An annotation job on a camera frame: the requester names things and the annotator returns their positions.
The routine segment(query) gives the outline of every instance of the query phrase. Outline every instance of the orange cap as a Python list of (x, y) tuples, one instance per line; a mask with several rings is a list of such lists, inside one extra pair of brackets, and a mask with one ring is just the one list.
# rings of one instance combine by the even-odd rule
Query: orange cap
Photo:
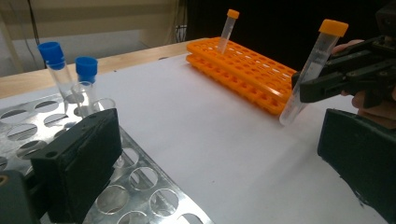
[(344, 36), (348, 24), (340, 21), (324, 20), (319, 31), (328, 35)]
[(239, 12), (238, 12), (238, 11), (235, 11), (235, 10), (232, 10), (232, 9), (228, 9), (227, 16), (229, 16), (229, 17), (231, 17), (231, 18), (233, 18), (233, 19), (238, 19), (238, 17), (239, 17)]

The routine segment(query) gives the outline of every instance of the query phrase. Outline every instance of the orange tube rack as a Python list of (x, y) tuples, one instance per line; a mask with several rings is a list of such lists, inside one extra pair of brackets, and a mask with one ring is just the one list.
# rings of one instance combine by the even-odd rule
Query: orange tube rack
[(223, 54), (219, 37), (187, 45), (186, 60), (205, 75), (273, 115), (282, 113), (291, 95), (295, 70), (229, 41)]

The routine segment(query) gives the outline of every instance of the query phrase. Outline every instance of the cable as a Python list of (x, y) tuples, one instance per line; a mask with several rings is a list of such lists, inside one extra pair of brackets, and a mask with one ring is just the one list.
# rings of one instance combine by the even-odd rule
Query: cable
[(21, 16), (17, 13), (17, 11), (15, 10), (14, 6), (12, 6), (12, 4), (9, 1), (7, 1), (7, 2), (8, 2), (9, 7), (11, 8), (12, 12), (14, 13), (15, 17), (17, 18), (18, 23), (21, 26), (21, 31), (22, 31), (24, 43), (26, 45), (27, 50), (29, 51), (30, 55), (33, 58), (33, 62), (35, 63), (35, 68), (38, 70), (39, 68), (38, 68), (37, 62), (35, 60), (35, 55), (33, 54), (32, 50), (30, 49), (29, 43), (27, 42), (26, 32), (25, 32), (25, 29), (23, 27), (23, 23), (21, 21)]
[(32, 3), (30, 2), (30, 0), (27, 0), (27, 3), (29, 5), (30, 19), (32, 20), (33, 33), (35, 35), (35, 43), (37, 45), (40, 45), (40, 38), (38, 37), (37, 26), (35, 25), (35, 13), (32, 9)]

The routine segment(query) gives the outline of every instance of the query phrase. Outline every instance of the human hand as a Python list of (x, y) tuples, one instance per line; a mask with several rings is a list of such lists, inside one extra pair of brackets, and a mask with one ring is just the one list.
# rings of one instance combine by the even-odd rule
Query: human hand
[[(351, 40), (346, 44), (335, 46), (332, 53), (341, 51), (348, 46), (360, 43), (362, 40)], [(377, 105), (371, 108), (364, 108), (364, 91), (360, 91), (355, 94), (352, 99), (352, 105), (358, 108), (358, 115), (370, 119), (386, 128), (396, 128), (396, 102), (383, 101), (381, 105)], [(347, 92), (342, 92), (342, 95), (348, 95)], [(393, 89), (392, 98), (396, 101), (396, 87)]]

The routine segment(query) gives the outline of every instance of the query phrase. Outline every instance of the blue-capped tube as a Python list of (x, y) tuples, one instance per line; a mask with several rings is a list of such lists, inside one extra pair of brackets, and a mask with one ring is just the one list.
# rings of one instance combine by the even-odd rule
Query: blue-capped tube
[(92, 84), (92, 99), (96, 99), (96, 74), (98, 61), (90, 56), (80, 56), (75, 59), (78, 82), (90, 82)]
[(38, 45), (38, 50), (40, 51), (40, 54), (45, 61), (60, 94), (64, 98), (65, 110), (67, 110), (67, 104), (74, 103), (75, 101), (71, 92), (74, 81), (67, 68), (61, 45), (58, 42), (46, 42)]

